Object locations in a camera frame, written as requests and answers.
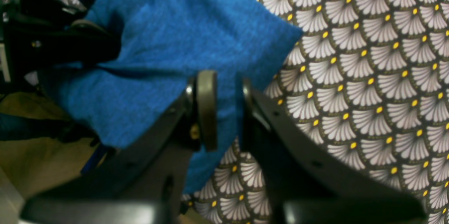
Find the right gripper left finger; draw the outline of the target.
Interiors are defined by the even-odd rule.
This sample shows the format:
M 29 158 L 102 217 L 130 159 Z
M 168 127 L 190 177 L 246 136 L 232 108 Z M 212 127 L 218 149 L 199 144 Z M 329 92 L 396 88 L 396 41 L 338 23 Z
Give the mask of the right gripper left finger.
M 128 148 L 98 168 L 28 199 L 21 224 L 178 224 L 194 152 L 217 149 L 216 77 L 190 78 L 180 96 Z

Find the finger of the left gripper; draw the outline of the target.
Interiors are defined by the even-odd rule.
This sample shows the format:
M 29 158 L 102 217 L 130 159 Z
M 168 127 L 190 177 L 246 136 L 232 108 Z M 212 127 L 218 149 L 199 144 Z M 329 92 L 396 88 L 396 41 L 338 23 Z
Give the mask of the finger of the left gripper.
M 116 59 L 120 50 L 118 37 L 86 20 L 70 27 L 24 20 L 4 25 L 5 74 L 26 74 L 72 62 L 94 65 Z

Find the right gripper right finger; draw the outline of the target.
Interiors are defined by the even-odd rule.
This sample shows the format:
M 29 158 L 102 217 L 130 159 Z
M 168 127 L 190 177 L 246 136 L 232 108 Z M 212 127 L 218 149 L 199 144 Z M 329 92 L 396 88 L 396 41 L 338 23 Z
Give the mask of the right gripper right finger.
M 262 169 L 271 224 L 419 224 L 427 216 L 414 196 L 322 150 L 247 78 L 240 80 L 240 136 Z

